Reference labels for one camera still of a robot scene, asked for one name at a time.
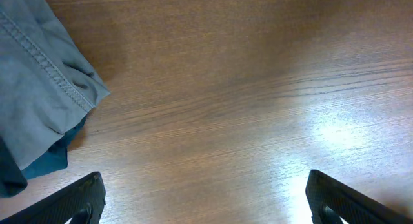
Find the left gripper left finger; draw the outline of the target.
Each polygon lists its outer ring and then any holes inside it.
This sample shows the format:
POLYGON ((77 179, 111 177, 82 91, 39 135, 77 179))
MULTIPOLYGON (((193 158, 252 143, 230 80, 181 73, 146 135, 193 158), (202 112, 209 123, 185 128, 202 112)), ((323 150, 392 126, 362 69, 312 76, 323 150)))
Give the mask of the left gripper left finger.
POLYGON ((45 199, 1 220, 1 223, 98 224, 106 205, 105 196, 106 190, 100 172, 92 172, 45 199))

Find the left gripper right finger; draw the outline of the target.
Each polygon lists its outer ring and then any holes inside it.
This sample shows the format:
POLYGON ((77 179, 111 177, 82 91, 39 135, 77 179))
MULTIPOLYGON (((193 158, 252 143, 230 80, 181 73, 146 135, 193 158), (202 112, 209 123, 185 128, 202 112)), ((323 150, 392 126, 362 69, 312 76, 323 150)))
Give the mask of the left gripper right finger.
POLYGON ((313 224, 412 224, 410 218, 319 170, 310 171, 305 193, 313 224))

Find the dark green t-shirt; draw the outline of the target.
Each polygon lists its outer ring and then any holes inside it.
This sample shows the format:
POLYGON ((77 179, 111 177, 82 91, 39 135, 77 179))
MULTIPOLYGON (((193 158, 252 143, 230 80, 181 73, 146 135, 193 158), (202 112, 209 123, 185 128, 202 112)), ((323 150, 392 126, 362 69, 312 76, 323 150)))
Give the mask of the dark green t-shirt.
POLYGON ((1 198, 11 198, 23 191, 28 183, 3 139, 1 139, 0 151, 1 198))

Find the grey folded pants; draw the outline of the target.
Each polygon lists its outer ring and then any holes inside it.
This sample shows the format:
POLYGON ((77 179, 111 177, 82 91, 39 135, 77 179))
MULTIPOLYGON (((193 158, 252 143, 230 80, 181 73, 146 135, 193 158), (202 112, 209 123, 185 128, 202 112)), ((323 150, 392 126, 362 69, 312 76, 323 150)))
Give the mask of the grey folded pants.
POLYGON ((45 0, 1 0, 1 137, 20 169, 108 94, 45 0))

